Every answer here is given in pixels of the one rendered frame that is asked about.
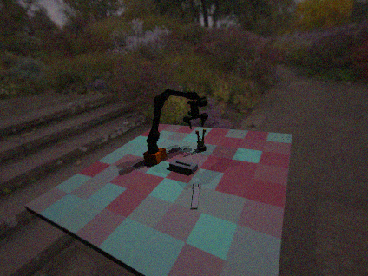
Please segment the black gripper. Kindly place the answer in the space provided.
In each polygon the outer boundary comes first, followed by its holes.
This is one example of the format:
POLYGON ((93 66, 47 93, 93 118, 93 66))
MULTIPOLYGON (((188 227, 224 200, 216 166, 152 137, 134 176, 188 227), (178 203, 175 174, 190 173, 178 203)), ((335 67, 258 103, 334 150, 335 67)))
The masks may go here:
POLYGON ((199 115, 199 109, 191 109, 191 116, 192 117, 188 117, 188 116, 183 117, 183 121, 188 123, 188 125, 191 129, 192 129, 192 127, 191 127, 190 120, 201 118, 201 126, 203 127, 205 120, 208 118, 208 114, 206 114, 206 113, 202 113, 202 114, 199 115))

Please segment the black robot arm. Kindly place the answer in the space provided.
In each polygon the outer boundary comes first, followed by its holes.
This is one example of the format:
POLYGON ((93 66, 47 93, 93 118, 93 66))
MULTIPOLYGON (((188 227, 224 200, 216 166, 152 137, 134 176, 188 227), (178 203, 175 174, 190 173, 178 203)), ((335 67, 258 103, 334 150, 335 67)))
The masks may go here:
POLYGON ((161 116, 161 109, 164 105, 164 102, 171 96, 181 96, 185 97, 190 100, 197 100, 197 101, 188 101, 187 104, 190 104, 191 109, 197 109, 199 107, 207 106, 207 99, 206 97, 198 97, 196 92, 181 92, 175 91, 171 89, 167 89, 165 92, 161 93, 160 95, 154 98, 154 119, 152 128, 149 132, 148 138, 146 142, 148 143, 148 154, 155 154, 158 149, 157 141, 160 139, 160 132, 158 132, 159 121, 161 116))

